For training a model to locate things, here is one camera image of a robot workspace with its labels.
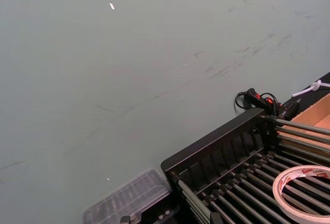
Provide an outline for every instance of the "plastic lid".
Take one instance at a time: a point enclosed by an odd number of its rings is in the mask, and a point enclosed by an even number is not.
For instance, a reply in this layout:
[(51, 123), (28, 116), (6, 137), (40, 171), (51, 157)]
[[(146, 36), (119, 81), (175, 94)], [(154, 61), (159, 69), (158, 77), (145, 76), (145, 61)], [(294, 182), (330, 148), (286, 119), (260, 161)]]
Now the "plastic lid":
[(168, 183), (152, 168), (132, 179), (84, 212), (84, 224), (119, 224), (128, 215), (131, 224), (141, 221), (141, 213), (170, 193)]

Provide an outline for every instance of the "cardboard box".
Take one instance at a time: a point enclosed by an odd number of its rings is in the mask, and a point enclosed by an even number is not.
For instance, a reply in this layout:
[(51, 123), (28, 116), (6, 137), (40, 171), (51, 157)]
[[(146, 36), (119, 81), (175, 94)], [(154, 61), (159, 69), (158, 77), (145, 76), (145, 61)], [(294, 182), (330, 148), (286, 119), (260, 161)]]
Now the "cardboard box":
[[(305, 124), (305, 125), (321, 127), (321, 128), (330, 130), (330, 94), (326, 95), (325, 97), (320, 99), (318, 102), (316, 102), (314, 105), (312, 105), (308, 109), (301, 112), (298, 116), (293, 118), (292, 121), (301, 123), (301, 124)], [(297, 129), (297, 128), (289, 127), (289, 126), (283, 126), (283, 127), (286, 129), (298, 131), (300, 133), (319, 136), (319, 137), (330, 140), (330, 136), (328, 136), (328, 135), (322, 135), (322, 134), (314, 133), (311, 131), (305, 131), (305, 130), (301, 130), (301, 129)], [(289, 135), (289, 134), (285, 134), (285, 133), (281, 133), (281, 134), (284, 136), (287, 136), (287, 137), (292, 137), (292, 138), (301, 140), (305, 143), (318, 145), (320, 147), (327, 148), (330, 150), (330, 145), (328, 145), (328, 144), (324, 144), (324, 143), (321, 143), (318, 141), (313, 141), (310, 139), (305, 139), (305, 138), (301, 138), (301, 137), (297, 137), (297, 136)], [(313, 148), (308, 148), (303, 145), (297, 145), (296, 143), (292, 143), (289, 141), (284, 141), (283, 143), (286, 143), (288, 145), (293, 145), (298, 148), (306, 149), (306, 150), (312, 151), (314, 153), (318, 153), (318, 154), (326, 156), (326, 157), (330, 157), (330, 153), (327, 153), (324, 151), (316, 150)]]

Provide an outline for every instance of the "metal bar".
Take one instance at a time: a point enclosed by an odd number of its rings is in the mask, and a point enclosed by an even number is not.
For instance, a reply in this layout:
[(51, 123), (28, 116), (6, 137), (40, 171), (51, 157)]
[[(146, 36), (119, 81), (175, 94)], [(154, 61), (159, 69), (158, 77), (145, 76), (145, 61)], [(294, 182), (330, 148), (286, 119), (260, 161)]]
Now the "metal bar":
[(291, 159), (289, 159), (289, 158), (285, 158), (285, 157), (283, 157), (283, 156), (280, 156), (280, 155), (278, 155), (278, 154), (275, 155), (275, 158), (278, 158), (278, 159), (280, 159), (281, 161), (287, 162), (287, 163), (292, 164), (292, 165), (294, 165), (294, 166), (302, 166), (302, 165), (303, 165), (303, 164), (300, 164), (300, 163), (298, 163), (298, 162), (296, 162), (296, 161), (293, 161), (293, 160), (291, 160)]
[(321, 142), (321, 143), (324, 143), (324, 144), (330, 144), (329, 139), (325, 139), (325, 138), (322, 138), (322, 137), (309, 135), (309, 134), (297, 132), (297, 131), (294, 131), (294, 130), (288, 130), (288, 129), (285, 129), (283, 127), (277, 127), (275, 129), (277, 131), (280, 131), (280, 132), (283, 132), (283, 133), (286, 133), (286, 134), (289, 134), (289, 135), (295, 135), (295, 136), (299, 136), (299, 137), (302, 137), (302, 138), (318, 141), (318, 142)]
[(316, 199), (314, 199), (313, 197), (310, 197), (309, 195), (301, 192), (300, 190), (298, 189), (295, 189), (293, 188), (292, 186), (290, 185), (286, 185), (285, 186), (289, 191), (293, 192), (295, 195), (299, 196), (299, 197), (302, 197), (304, 199), (306, 199), (307, 201), (309, 201), (310, 203), (314, 204), (315, 206), (321, 208), (322, 210), (326, 211), (327, 214), (330, 214), (330, 207)]
[(211, 201), (210, 204), (228, 224), (236, 224), (215, 202)]
[(308, 152), (306, 150), (303, 150), (303, 149), (299, 149), (299, 148), (295, 148), (293, 146), (290, 146), (290, 145), (287, 145), (287, 144), (283, 144), (283, 143), (279, 143), (279, 145), (283, 148), (287, 148), (287, 149), (290, 149), (292, 151), (295, 151), (295, 152), (298, 152), (300, 154), (305, 154), (307, 156), (311, 156), (311, 157), (314, 157), (316, 159), (320, 159), (320, 160), (323, 160), (323, 161), (326, 161), (328, 163), (330, 163), (330, 159), (328, 159), (327, 157), (324, 157), (322, 155), (318, 155), (318, 154), (315, 154), (315, 153), (311, 153), (311, 152)]
[(199, 211), (200, 208), (196, 205), (196, 203), (193, 202), (185, 192), (183, 192), (183, 194), (186, 197), (186, 201), (189, 203), (189, 205), (192, 208), (194, 208), (194, 210), (198, 213), (198, 215), (200, 216), (200, 218), (203, 219), (203, 220), (205, 220), (206, 222), (210, 222), (209, 218), (207, 218), (207, 216), (205, 216), (205, 214), (202, 211)]
[(260, 196), (262, 196), (263, 198), (267, 199), (269, 202), (273, 203), (275, 206), (278, 206), (277, 202), (275, 201), (274, 198), (270, 197), (269, 195), (267, 195), (265, 192), (263, 192), (262, 190), (258, 189), (256, 186), (254, 186), (253, 184), (249, 183), (248, 181), (246, 181), (245, 179), (241, 180), (242, 184), (244, 184), (246, 187), (248, 187), (250, 190), (258, 193)]
[(290, 141), (290, 142), (293, 142), (293, 143), (296, 143), (296, 144), (300, 144), (300, 145), (306, 146), (308, 148), (321, 150), (321, 151), (323, 151), (325, 153), (328, 153), (330, 155), (330, 149), (327, 149), (327, 148), (324, 148), (324, 147), (321, 147), (321, 146), (318, 146), (318, 145), (314, 145), (314, 144), (309, 144), (309, 143), (306, 143), (304, 141), (297, 140), (297, 139), (294, 139), (294, 138), (290, 138), (290, 137), (287, 137), (287, 136), (284, 136), (284, 135), (277, 135), (277, 137), (279, 139), (287, 140), (287, 141)]
[[(300, 163), (298, 163), (298, 162), (292, 161), (292, 160), (290, 160), (290, 159), (288, 159), (288, 158), (284, 158), (284, 157), (282, 157), (282, 156), (280, 156), (280, 155), (275, 155), (275, 157), (277, 157), (277, 158), (279, 158), (279, 159), (282, 159), (282, 160), (286, 160), (288, 163), (292, 163), (292, 164), (295, 165), (295, 166), (301, 166), (301, 165), (302, 165), (302, 164), (300, 164)], [(290, 168), (290, 167), (288, 167), (288, 166), (286, 166), (286, 165), (283, 165), (283, 164), (281, 164), (281, 163), (279, 163), (279, 162), (274, 161), (273, 159), (269, 159), (269, 162), (270, 162), (270, 163), (273, 163), (273, 164), (275, 164), (275, 165), (277, 165), (277, 166), (279, 166), (279, 167), (282, 167), (282, 168), (284, 168), (284, 169), (289, 169), (289, 168)], [(327, 189), (330, 190), (330, 185), (327, 184), (327, 183), (324, 183), (324, 182), (321, 181), (321, 180), (318, 180), (318, 179), (313, 178), (313, 177), (305, 177), (305, 179), (308, 180), (308, 181), (311, 181), (311, 182), (313, 182), (313, 183), (315, 183), (315, 184), (321, 185), (321, 186), (323, 186), (324, 188), (327, 188)]]
[[(253, 180), (254, 182), (256, 182), (257, 184), (263, 186), (264, 188), (268, 189), (270, 192), (272, 192), (272, 186), (269, 185), (268, 183), (266, 183), (265, 181), (257, 178), (256, 176), (254, 176), (253, 174), (248, 174), (247, 175), (251, 180)], [(310, 213), (310, 214), (314, 214), (317, 215), (319, 214), (318, 212), (316, 212), (315, 210), (312, 210), (311, 208), (307, 207), (306, 205), (304, 205), (303, 203), (301, 203), (300, 201), (295, 200), (294, 198), (290, 197), (289, 195), (285, 194), (284, 192), (282, 192), (282, 196), (284, 199), (286, 199), (288, 202), (291, 202), (292, 204), (294, 204), (295, 206), (299, 207), (302, 211), (305, 211), (306, 213)]]
[(254, 176), (253, 174), (249, 173), (247, 175), (250, 179), (252, 179), (253, 181), (255, 181), (256, 183), (260, 184), (261, 186), (263, 186), (264, 188), (268, 189), (269, 191), (273, 191), (272, 186), (268, 183), (266, 183), (264, 180)]
[(281, 164), (280, 162), (277, 162), (277, 161), (275, 161), (275, 160), (273, 160), (273, 159), (271, 159), (271, 158), (269, 159), (269, 162), (272, 163), (273, 165), (276, 165), (276, 166), (278, 166), (278, 167), (281, 167), (281, 168), (284, 169), (284, 170), (287, 170), (287, 169), (290, 168), (289, 166), (283, 165), (283, 164)]
[(293, 182), (297, 185), (299, 185), (300, 187), (303, 187), (305, 188), (306, 190), (309, 190), (310, 192), (313, 192), (314, 194), (317, 194), (318, 196), (320, 197), (323, 197), (324, 199), (328, 199), (330, 200), (330, 195), (319, 190), (319, 189), (316, 189), (314, 188), (313, 186), (309, 185), (309, 184), (306, 184), (300, 180), (293, 180)]
[(261, 171), (259, 169), (255, 169), (256, 173), (258, 173), (259, 175), (265, 177), (266, 179), (274, 182), (275, 178), (273, 176), (270, 176), (269, 174), (265, 173), (264, 171)]
[(274, 174), (280, 174), (281, 173), (279, 170), (276, 170), (275, 168), (270, 167), (266, 164), (262, 164), (261, 167), (264, 167), (264, 169), (267, 169), (267, 170), (271, 171)]
[(201, 224), (209, 224), (210, 222), (205, 221), (200, 214), (198, 213), (198, 211), (196, 211), (192, 206), (190, 206), (190, 210), (191, 212), (194, 214), (195, 218), (201, 223)]
[[(258, 151), (251, 153), (251, 155), (249, 157), (247, 157), (244, 161), (242, 161), (241, 163), (237, 163), (234, 167), (232, 167), (230, 170), (226, 171), (222, 177), (225, 177), (228, 173), (231, 173), (231, 171), (235, 171), (236, 169), (238, 169), (242, 164), (244, 164), (246, 161), (248, 161), (250, 158), (252, 158), (256, 153), (260, 153), (263, 150), (263, 148), (260, 148)], [(196, 195), (199, 195), (201, 192), (203, 191), (208, 191), (208, 188), (210, 186), (213, 185), (214, 182), (216, 182), (218, 179), (214, 179), (211, 183), (209, 183), (208, 185), (204, 186), (203, 188), (201, 188)]]
[[(265, 173), (263, 171), (260, 171), (258, 169), (256, 169), (255, 171), (256, 171), (256, 173), (258, 173), (258, 174), (262, 175), (263, 177), (265, 177), (265, 178), (271, 180), (272, 182), (274, 182), (274, 180), (275, 180), (274, 177), (272, 177), (272, 176), (268, 175), (267, 173)], [(292, 192), (292, 193), (294, 193), (294, 194), (296, 194), (296, 195), (298, 195), (298, 196), (306, 199), (307, 201), (309, 201), (312, 204), (320, 207), (321, 209), (323, 209), (323, 210), (325, 210), (327, 212), (328, 212), (328, 210), (330, 211), (330, 207), (329, 206), (327, 206), (327, 205), (323, 204), (322, 202), (314, 199), (313, 197), (310, 197), (309, 195), (303, 193), (302, 191), (300, 191), (300, 190), (298, 190), (298, 189), (296, 189), (296, 188), (294, 188), (294, 187), (292, 187), (290, 185), (286, 185), (286, 188), (287, 188), (288, 191), (290, 191), (290, 192)]]
[(201, 200), (191, 191), (191, 189), (182, 181), (179, 180), (178, 185), (185, 191), (185, 193), (191, 198), (193, 202), (201, 209), (205, 216), (209, 219), (211, 211), (201, 202)]
[(281, 215), (279, 215), (277, 212), (273, 211), (268, 206), (264, 205), (261, 201), (259, 201), (257, 198), (252, 196), (250, 193), (248, 193), (246, 190), (242, 189), (238, 185), (234, 185), (234, 188), (244, 195), (246, 198), (250, 199), (252, 202), (256, 203), (260, 208), (262, 208), (264, 211), (268, 212), (271, 216), (273, 216), (275, 219), (279, 220), (281, 223), (284, 224), (291, 224), (289, 221), (287, 221), (285, 218), (283, 218)]
[(321, 185), (322, 187), (324, 187), (324, 188), (330, 190), (330, 185), (327, 184), (327, 183), (324, 183), (324, 182), (321, 181), (321, 180), (318, 180), (318, 179), (313, 178), (313, 177), (308, 177), (308, 178), (305, 178), (305, 179), (307, 179), (307, 180), (309, 180), (309, 181), (311, 181), (311, 182), (313, 182), (313, 183), (316, 183), (316, 184), (318, 184), (318, 185)]
[(253, 224), (241, 212), (239, 212), (237, 208), (235, 208), (230, 202), (228, 202), (223, 196), (218, 196), (218, 199), (219, 201), (221, 201), (223, 205), (225, 205), (228, 209), (233, 211), (235, 215), (237, 215), (237, 217), (240, 218), (241, 221), (243, 221), (244, 223)]
[(322, 166), (322, 165), (319, 164), (319, 163), (316, 163), (316, 162), (311, 161), (311, 160), (306, 159), (306, 158), (301, 158), (300, 156), (295, 155), (295, 154), (292, 154), (292, 153), (289, 153), (289, 152), (287, 152), (287, 151), (282, 151), (282, 153), (285, 153), (285, 154), (287, 154), (287, 155), (289, 155), (289, 156), (292, 156), (292, 157), (295, 157), (295, 158), (297, 158), (297, 159), (301, 159), (301, 160), (305, 161), (305, 162), (306, 162), (307, 164), (309, 164), (309, 165)]
[(247, 203), (245, 203), (243, 200), (241, 200), (239, 197), (237, 197), (230, 190), (227, 190), (226, 194), (228, 194), (231, 198), (233, 198), (237, 203), (242, 205), (247, 211), (249, 211), (252, 215), (254, 215), (262, 223), (272, 224), (270, 221), (268, 221), (266, 218), (264, 218), (262, 215), (260, 215), (257, 211), (255, 211), (252, 207), (250, 207)]
[(304, 125), (301, 123), (286, 121), (286, 120), (277, 119), (277, 118), (275, 119), (275, 121), (276, 121), (276, 124), (284, 124), (286, 126), (296, 127), (298, 129), (302, 129), (302, 130), (308, 130), (308, 131), (312, 131), (312, 132), (323, 134), (323, 135), (330, 135), (330, 130), (322, 129), (320, 127)]
[(288, 201), (291, 202), (291, 204), (295, 205), (296, 207), (300, 208), (302, 211), (305, 211), (306, 213), (313, 214), (313, 215), (320, 215), (320, 213), (316, 212), (315, 210), (312, 210), (310, 207), (307, 207), (305, 204), (301, 203), (298, 200), (295, 200), (293, 197), (290, 197), (289, 195), (282, 192), (282, 197)]

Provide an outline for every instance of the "black cable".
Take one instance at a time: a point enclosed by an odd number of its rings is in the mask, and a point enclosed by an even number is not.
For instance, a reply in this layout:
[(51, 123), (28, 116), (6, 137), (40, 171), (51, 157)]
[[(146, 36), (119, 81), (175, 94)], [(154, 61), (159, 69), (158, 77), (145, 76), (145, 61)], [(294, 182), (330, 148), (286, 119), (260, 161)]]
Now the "black cable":
[[(241, 96), (245, 96), (245, 94), (246, 94), (246, 91), (239, 92), (235, 97), (235, 104), (238, 107), (242, 108), (242, 109), (251, 109), (252, 107), (244, 107), (244, 106), (242, 106), (238, 103), (238, 98), (241, 97)], [(279, 103), (278, 103), (277, 98), (269, 92), (265, 92), (265, 93), (261, 94), (260, 96), (262, 97), (263, 95), (269, 95), (269, 96), (272, 97), (272, 99), (274, 101), (274, 103), (273, 103), (273, 113), (272, 114), (278, 116), (278, 114), (279, 114)]]
[(262, 97), (263, 95), (269, 95), (273, 98), (273, 101), (274, 101), (274, 103), (273, 103), (274, 115), (278, 116), (278, 114), (279, 114), (279, 103), (278, 103), (277, 98), (269, 92), (265, 92), (265, 93), (261, 94), (260, 96)]
[(249, 108), (244, 107), (244, 106), (240, 105), (240, 104), (237, 102), (238, 98), (241, 97), (241, 96), (244, 96), (245, 94), (246, 94), (246, 91), (239, 92), (239, 93), (236, 95), (236, 97), (235, 97), (235, 104), (236, 104), (238, 107), (240, 107), (241, 109), (251, 109), (250, 107), (249, 107)]

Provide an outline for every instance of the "roll of tape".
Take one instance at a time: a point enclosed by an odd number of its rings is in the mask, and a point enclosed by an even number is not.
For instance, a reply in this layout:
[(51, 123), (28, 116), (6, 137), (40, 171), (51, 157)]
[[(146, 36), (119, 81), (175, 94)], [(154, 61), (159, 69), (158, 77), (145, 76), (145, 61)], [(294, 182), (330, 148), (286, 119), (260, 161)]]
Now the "roll of tape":
[(284, 186), (293, 179), (317, 176), (330, 179), (330, 168), (325, 166), (296, 166), (280, 173), (273, 183), (273, 194), (280, 209), (292, 220), (301, 224), (329, 224), (330, 215), (313, 215), (289, 205), (282, 197)]

